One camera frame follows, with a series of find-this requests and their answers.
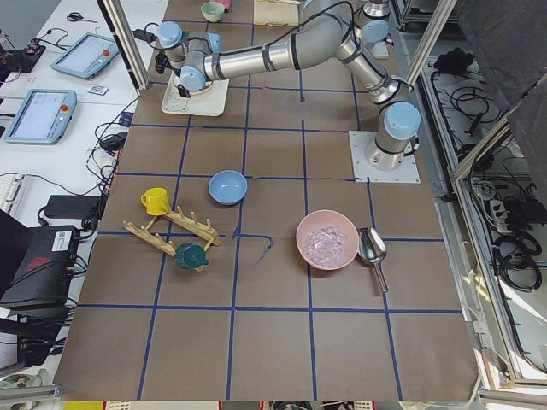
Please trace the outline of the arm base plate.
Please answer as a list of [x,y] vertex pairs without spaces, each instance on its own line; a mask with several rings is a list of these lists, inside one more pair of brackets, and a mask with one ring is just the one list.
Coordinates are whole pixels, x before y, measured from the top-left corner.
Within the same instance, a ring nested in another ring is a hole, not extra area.
[[415,157],[410,155],[391,171],[373,167],[365,157],[365,149],[377,132],[349,131],[350,153],[354,179],[362,183],[419,184],[421,182]]
[[387,49],[387,43],[385,38],[382,38],[378,41],[372,41],[368,39],[362,40],[363,48],[368,50],[371,55],[376,59],[388,59],[389,52]]

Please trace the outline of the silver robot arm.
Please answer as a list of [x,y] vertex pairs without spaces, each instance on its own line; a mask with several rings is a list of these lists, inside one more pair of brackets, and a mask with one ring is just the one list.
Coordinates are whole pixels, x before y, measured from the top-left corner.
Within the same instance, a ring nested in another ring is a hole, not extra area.
[[387,38],[391,6],[388,0],[368,0],[362,5],[362,12],[369,19],[361,30],[366,43],[375,44]]
[[418,109],[404,98],[404,80],[392,75],[365,47],[348,1],[306,1],[297,27],[275,40],[224,51],[211,32],[186,32],[163,22],[156,33],[155,70],[171,71],[183,97],[215,81],[283,69],[304,70],[334,57],[362,83],[379,109],[379,130],[366,149],[367,163],[383,172],[398,169],[421,123]]

